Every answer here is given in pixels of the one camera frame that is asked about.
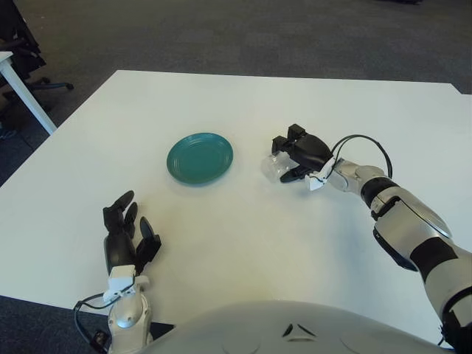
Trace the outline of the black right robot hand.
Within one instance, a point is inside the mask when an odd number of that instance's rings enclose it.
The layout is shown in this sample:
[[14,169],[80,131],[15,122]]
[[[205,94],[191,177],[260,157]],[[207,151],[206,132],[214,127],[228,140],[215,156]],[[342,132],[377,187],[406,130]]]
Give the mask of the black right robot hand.
[[287,153],[290,160],[297,163],[290,167],[279,180],[282,183],[297,181],[310,173],[320,172],[333,157],[331,149],[318,137],[309,134],[297,124],[288,127],[287,136],[277,136],[272,140],[271,152],[277,155]]

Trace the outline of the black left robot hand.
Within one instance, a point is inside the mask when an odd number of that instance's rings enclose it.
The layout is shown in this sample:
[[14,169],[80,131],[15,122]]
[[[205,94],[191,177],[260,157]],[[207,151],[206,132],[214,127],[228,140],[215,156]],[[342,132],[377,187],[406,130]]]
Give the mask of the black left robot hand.
[[133,198],[134,191],[129,190],[111,206],[103,208],[103,221],[108,232],[104,239],[104,252],[109,274],[113,267],[134,266],[136,276],[140,276],[162,247],[161,238],[153,231],[146,217],[139,220],[142,239],[137,246],[133,244],[138,212],[137,202]]

